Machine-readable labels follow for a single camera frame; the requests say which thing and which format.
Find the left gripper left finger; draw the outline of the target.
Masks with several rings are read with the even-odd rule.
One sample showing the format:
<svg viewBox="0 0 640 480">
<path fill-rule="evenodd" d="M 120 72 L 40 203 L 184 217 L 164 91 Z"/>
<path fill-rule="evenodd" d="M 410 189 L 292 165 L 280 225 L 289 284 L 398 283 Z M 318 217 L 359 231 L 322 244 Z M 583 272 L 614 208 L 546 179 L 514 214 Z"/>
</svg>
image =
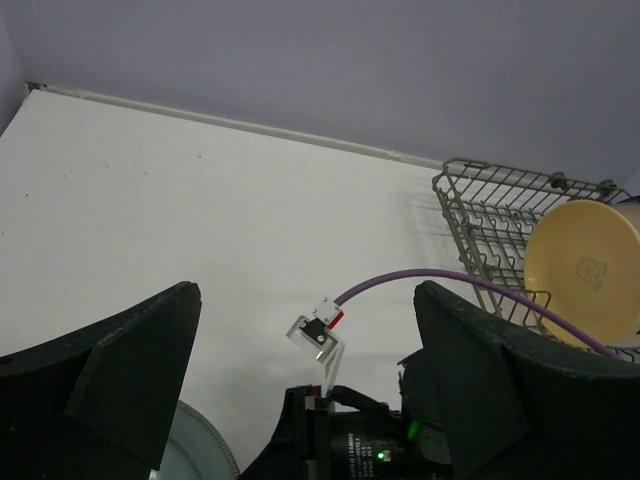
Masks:
<svg viewBox="0 0 640 480">
<path fill-rule="evenodd" d="M 180 282 L 1 359 L 4 479 L 146 479 L 161 465 L 202 308 Z"/>
</svg>

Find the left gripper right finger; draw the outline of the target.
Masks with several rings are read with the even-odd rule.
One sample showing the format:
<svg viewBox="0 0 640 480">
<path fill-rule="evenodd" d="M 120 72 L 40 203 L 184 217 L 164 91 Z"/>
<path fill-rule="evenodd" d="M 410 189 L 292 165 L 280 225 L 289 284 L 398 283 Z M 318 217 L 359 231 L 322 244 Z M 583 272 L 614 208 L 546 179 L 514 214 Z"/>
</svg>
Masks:
<svg viewBox="0 0 640 480">
<path fill-rule="evenodd" d="M 497 318 L 427 281 L 414 309 L 459 479 L 635 479 L 639 368 Z"/>
</svg>

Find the blue-grey plate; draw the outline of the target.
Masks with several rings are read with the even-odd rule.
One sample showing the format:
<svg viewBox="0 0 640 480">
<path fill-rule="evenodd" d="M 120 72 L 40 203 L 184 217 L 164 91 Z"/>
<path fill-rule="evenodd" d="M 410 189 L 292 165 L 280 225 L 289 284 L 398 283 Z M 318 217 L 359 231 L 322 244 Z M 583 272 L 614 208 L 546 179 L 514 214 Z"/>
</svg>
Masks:
<svg viewBox="0 0 640 480">
<path fill-rule="evenodd" d="M 179 400 L 160 468 L 149 478 L 234 480 L 239 475 L 234 455 L 218 430 Z"/>
</svg>

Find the yellow plate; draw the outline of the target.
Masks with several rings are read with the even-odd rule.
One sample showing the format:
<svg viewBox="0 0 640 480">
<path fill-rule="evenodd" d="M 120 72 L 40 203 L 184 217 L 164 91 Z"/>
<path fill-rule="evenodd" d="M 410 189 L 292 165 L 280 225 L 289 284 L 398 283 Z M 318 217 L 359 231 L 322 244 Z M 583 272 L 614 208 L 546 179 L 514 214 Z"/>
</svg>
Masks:
<svg viewBox="0 0 640 480">
<path fill-rule="evenodd" d="M 572 200 L 554 208 L 524 260 L 525 287 L 549 293 L 548 310 L 609 347 L 639 325 L 639 231 L 613 206 Z"/>
</svg>

